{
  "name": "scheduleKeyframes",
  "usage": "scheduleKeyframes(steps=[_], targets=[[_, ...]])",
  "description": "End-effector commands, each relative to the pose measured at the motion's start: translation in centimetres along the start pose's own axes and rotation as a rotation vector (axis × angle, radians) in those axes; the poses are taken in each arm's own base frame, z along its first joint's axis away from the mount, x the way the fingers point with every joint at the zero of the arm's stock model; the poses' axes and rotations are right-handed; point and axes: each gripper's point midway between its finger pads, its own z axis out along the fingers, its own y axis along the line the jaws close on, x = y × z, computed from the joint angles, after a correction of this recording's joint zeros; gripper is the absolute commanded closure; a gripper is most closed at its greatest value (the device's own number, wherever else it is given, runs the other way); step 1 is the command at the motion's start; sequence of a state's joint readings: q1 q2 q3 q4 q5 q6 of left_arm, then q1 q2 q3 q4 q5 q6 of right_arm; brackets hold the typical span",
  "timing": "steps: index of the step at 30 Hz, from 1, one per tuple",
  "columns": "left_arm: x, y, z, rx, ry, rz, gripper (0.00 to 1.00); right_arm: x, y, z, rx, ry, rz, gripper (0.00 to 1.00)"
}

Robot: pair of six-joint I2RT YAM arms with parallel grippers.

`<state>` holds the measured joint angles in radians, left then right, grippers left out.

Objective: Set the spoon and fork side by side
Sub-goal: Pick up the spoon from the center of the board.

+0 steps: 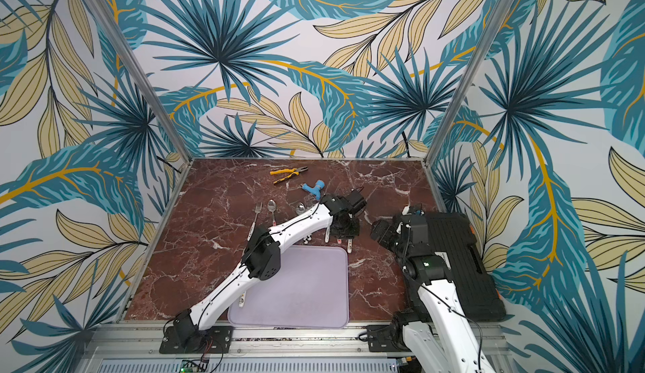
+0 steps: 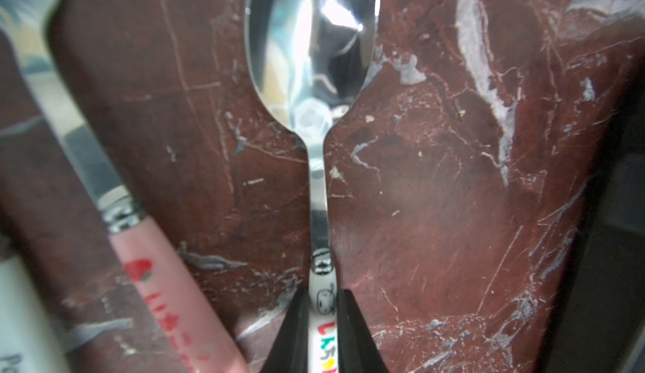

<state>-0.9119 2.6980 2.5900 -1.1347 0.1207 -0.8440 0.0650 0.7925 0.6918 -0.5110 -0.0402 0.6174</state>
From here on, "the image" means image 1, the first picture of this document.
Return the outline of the spoon with white printed handle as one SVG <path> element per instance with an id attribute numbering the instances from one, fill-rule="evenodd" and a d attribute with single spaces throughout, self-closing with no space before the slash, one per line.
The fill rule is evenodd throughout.
<path id="1" fill-rule="evenodd" d="M 248 233 L 247 240 L 251 239 L 251 237 L 252 237 L 252 235 L 253 235 L 253 233 L 255 231 L 256 223 L 257 223 L 257 220 L 258 220 L 258 217 L 259 217 L 259 215 L 261 213 L 262 208 L 263 208 L 262 203 L 257 203 L 255 205 L 255 209 L 254 209 L 255 216 L 254 216 L 253 222 L 252 222 L 252 224 L 250 226 L 250 231 Z"/>

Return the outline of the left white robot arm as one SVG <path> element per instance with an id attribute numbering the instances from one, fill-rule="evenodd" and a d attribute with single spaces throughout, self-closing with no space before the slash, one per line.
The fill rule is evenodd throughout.
<path id="1" fill-rule="evenodd" d="M 172 328 L 181 347 L 207 343 L 208 331 L 223 312 L 253 285 L 274 277 L 282 266 L 282 254 L 295 243 L 322 229 L 339 238 L 356 237 L 358 215 L 365 207 L 366 199 L 356 189 L 345 196 L 326 194 L 291 220 L 253 228 L 235 269 L 205 299 L 174 317 Z"/>

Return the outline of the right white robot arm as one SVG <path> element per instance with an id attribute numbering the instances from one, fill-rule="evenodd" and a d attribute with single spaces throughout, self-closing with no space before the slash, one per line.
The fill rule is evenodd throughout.
<path id="1" fill-rule="evenodd" d="M 424 372 L 492 372 L 484 332 L 498 304 L 492 280 L 478 258 L 475 233 L 461 214 L 417 211 L 377 220 L 371 239 L 389 250 L 418 302 L 399 312 L 391 340 L 413 353 Z"/>

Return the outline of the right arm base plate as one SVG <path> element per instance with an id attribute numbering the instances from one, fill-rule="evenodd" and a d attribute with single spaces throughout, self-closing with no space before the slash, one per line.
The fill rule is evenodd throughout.
<path id="1" fill-rule="evenodd" d="M 366 327 L 365 336 L 370 352 L 409 352 L 401 333 L 391 324 L 373 324 Z"/>

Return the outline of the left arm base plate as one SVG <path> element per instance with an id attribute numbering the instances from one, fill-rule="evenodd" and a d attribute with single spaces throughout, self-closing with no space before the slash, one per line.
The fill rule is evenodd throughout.
<path id="1" fill-rule="evenodd" d="M 187 354 L 228 354 L 233 336 L 232 326 L 213 326 L 205 332 L 192 334 L 187 341 L 181 341 L 174 326 L 164 330 L 159 353 L 162 355 Z"/>

